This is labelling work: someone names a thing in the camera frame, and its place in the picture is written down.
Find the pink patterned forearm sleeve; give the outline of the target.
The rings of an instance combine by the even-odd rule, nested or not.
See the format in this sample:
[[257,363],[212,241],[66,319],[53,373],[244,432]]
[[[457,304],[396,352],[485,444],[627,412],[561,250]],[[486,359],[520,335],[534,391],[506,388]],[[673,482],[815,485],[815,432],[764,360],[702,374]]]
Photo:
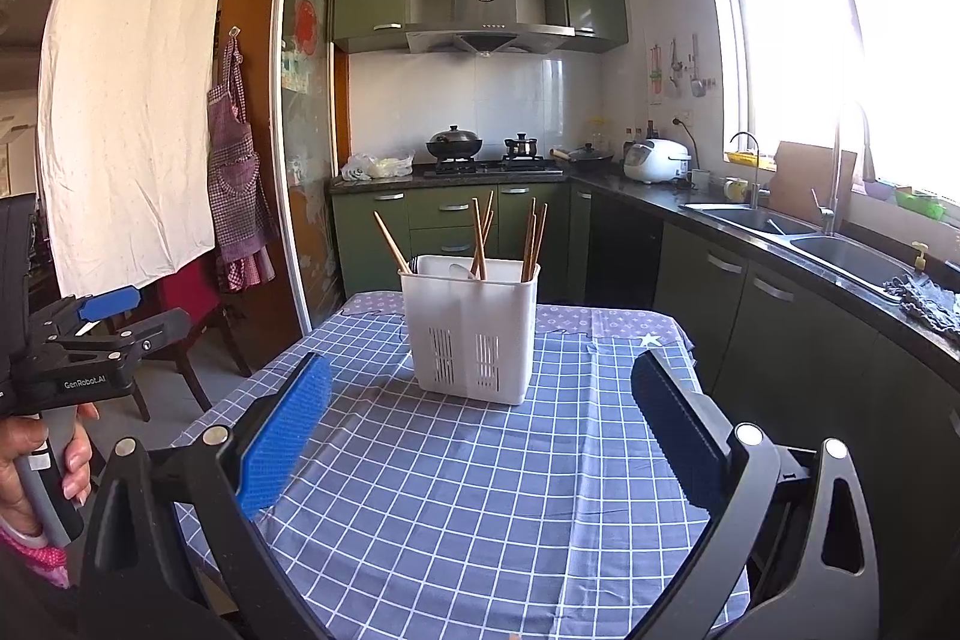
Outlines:
[[64,548],[54,546],[43,531],[37,534],[23,533],[11,526],[5,518],[0,520],[0,525],[3,544],[16,552],[29,570],[60,590],[70,587],[67,551]]

